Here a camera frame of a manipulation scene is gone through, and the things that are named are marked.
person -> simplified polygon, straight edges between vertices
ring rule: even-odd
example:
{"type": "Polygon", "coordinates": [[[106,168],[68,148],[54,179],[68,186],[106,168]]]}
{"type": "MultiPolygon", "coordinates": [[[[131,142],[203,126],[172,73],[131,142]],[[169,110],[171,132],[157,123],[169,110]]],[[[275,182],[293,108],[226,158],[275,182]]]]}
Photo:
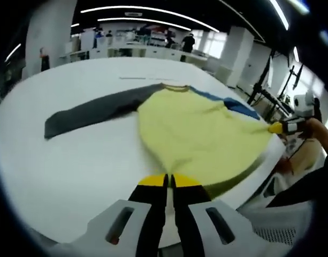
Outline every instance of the person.
{"type": "Polygon", "coordinates": [[[326,151],[324,166],[305,175],[287,190],[278,193],[267,208],[328,198],[328,129],[317,118],[310,118],[306,121],[304,132],[316,139],[326,151]]]}
{"type": "Polygon", "coordinates": [[[105,35],[105,37],[112,37],[111,31],[108,31],[108,33],[105,35]]]}
{"type": "Polygon", "coordinates": [[[168,35],[166,37],[166,40],[167,40],[167,44],[166,44],[166,48],[171,48],[172,44],[174,44],[174,40],[172,39],[172,37],[170,35],[168,35]]]}
{"type": "MultiPolygon", "coordinates": [[[[182,41],[182,50],[184,52],[192,52],[193,45],[195,44],[194,34],[190,33],[182,41]]],[[[182,55],[180,58],[181,62],[185,62],[186,55],[182,55]]]]}

yellow sweater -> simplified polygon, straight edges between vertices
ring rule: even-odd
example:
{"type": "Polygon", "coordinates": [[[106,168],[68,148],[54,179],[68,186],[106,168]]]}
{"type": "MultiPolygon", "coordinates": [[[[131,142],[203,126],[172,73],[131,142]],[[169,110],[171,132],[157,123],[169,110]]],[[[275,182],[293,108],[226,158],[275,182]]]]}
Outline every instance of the yellow sweater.
{"type": "Polygon", "coordinates": [[[244,172],[272,136],[267,125],[244,120],[191,90],[164,89],[138,108],[140,135],[167,173],[202,185],[226,182],[244,172]]]}

